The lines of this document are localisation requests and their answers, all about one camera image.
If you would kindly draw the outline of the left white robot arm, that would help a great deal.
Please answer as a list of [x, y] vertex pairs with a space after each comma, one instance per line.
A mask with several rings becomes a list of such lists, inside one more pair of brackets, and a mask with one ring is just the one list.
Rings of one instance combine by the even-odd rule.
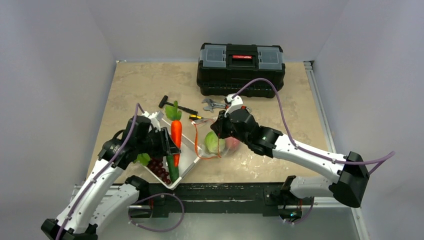
[[126, 179], [117, 193], [103, 202], [116, 179], [139, 154], [151, 158], [181, 153], [160, 121], [160, 111], [135, 115], [125, 129], [106, 141], [81, 189], [56, 217], [46, 219], [41, 230], [50, 240], [96, 240], [102, 227], [122, 208], [142, 205], [151, 198], [149, 183], [135, 175]]

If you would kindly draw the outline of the clear zip top bag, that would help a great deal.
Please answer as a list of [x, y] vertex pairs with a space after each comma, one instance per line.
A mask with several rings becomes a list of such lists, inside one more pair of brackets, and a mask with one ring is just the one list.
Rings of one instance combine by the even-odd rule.
[[194, 126], [194, 151], [202, 160], [223, 158], [236, 152], [240, 148], [240, 141], [228, 137], [221, 139], [213, 130], [212, 124], [217, 120], [214, 118], [190, 115], [189, 120]]

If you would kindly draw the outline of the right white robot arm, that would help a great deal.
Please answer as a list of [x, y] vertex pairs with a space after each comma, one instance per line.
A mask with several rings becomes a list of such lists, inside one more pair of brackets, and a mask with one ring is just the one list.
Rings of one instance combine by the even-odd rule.
[[318, 173], [319, 177], [299, 177], [281, 189], [288, 204], [309, 197], [333, 197], [351, 208], [361, 206], [370, 178], [360, 154], [348, 155], [324, 151], [291, 141], [287, 134], [259, 125], [245, 109], [232, 113], [221, 110], [211, 130], [221, 139], [235, 138], [260, 156], [287, 160]]

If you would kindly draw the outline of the white plastic basket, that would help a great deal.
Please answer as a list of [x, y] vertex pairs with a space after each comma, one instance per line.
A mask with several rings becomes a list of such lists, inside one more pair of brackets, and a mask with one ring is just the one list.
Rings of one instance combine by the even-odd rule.
[[[198, 163], [200, 157], [195, 153], [195, 143], [182, 134], [181, 139], [181, 153], [179, 154], [179, 178], [176, 182], [171, 183], [170, 185], [165, 184], [160, 180], [154, 173], [148, 168], [148, 162], [145, 157], [139, 156], [134, 162], [134, 167], [142, 170], [144, 175], [148, 175], [149, 180], [156, 179], [159, 183], [164, 185], [165, 188], [174, 190], [182, 181], [183, 178], [189, 173], [189, 171]], [[169, 171], [166, 157], [162, 157], [164, 168]]]

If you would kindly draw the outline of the green cabbage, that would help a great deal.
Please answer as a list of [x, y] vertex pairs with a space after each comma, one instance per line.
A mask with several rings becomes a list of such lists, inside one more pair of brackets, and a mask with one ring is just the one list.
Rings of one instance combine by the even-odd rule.
[[204, 138], [204, 145], [211, 154], [220, 154], [225, 150], [226, 142], [218, 138], [214, 131], [210, 131]]

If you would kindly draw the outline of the orange carrot green top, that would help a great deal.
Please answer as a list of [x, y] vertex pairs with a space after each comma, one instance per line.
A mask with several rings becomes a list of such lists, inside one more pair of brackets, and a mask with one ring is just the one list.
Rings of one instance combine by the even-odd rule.
[[175, 100], [171, 105], [166, 106], [165, 115], [171, 121], [171, 138], [175, 145], [180, 148], [182, 144], [182, 111], [178, 108], [179, 104]]

